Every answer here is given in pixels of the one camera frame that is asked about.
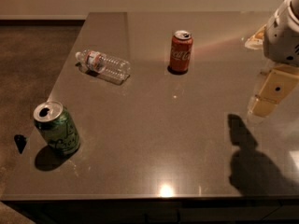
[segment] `bottle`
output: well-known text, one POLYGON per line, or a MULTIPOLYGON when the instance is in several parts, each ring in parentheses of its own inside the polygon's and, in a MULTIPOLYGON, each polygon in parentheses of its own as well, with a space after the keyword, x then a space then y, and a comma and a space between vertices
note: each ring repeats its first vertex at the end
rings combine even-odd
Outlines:
POLYGON ((88 71, 97 73, 97 77, 117 85, 122 84, 130 76, 130 63, 99 51, 86 49, 77 52, 76 59, 88 71))

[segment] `brown carpet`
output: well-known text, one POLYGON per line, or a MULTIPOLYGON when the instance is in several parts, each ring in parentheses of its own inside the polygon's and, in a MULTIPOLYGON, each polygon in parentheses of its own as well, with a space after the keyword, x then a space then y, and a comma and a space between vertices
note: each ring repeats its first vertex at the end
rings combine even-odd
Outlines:
MULTIPOLYGON (((18 161, 15 134, 30 136, 80 26, 0 26, 0 196, 18 161)), ((0 203, 1 223, 31 223, 0 203)))

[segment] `can lid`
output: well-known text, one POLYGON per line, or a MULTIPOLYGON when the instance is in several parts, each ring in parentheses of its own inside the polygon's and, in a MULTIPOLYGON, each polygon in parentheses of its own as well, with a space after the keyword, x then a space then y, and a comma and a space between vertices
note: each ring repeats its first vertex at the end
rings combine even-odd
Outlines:
POLYGON ((187 32, 185 30, 178 30, 175 32, 175 37, 180 40, 188 40, 192 36, 191 36, 191 33, 187 32))
POLYGON ((57 119, 63 112, 60 102, 49 101, 39 105, 34 111, 34 119, 39 122, 49 122, 57 119))

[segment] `red soda can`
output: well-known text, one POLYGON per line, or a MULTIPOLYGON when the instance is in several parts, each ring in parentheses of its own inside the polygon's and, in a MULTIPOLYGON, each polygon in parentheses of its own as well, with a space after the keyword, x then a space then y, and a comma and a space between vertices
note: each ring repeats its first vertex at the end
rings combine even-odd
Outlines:
POLYGON ((191 33, 179 30, 172 37, 168 71, 182 75, 188 72, 193 39, 191 33))

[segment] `baseboard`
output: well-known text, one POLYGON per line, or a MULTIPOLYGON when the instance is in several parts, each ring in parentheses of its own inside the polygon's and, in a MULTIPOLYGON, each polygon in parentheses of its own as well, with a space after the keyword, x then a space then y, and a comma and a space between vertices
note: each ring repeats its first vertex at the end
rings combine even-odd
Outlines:
POLYGON ((0 26, 82 26, 85 20, 0 20, 0 26))

